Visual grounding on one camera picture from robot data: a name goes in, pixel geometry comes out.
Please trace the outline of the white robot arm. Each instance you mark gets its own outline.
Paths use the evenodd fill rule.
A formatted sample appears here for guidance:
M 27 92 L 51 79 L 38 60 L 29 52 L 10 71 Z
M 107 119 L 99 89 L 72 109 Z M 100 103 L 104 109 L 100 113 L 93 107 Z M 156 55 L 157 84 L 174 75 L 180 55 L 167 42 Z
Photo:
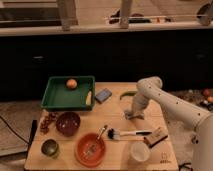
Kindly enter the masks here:
M 157 76 L 140 79 L 132 100 L 133 113 L 145 110 L 150 99 L 159 103 L 196 132 L 192 170 L 213 171 L 213 112 L 165 92 L 162 86 L 163 82 Z

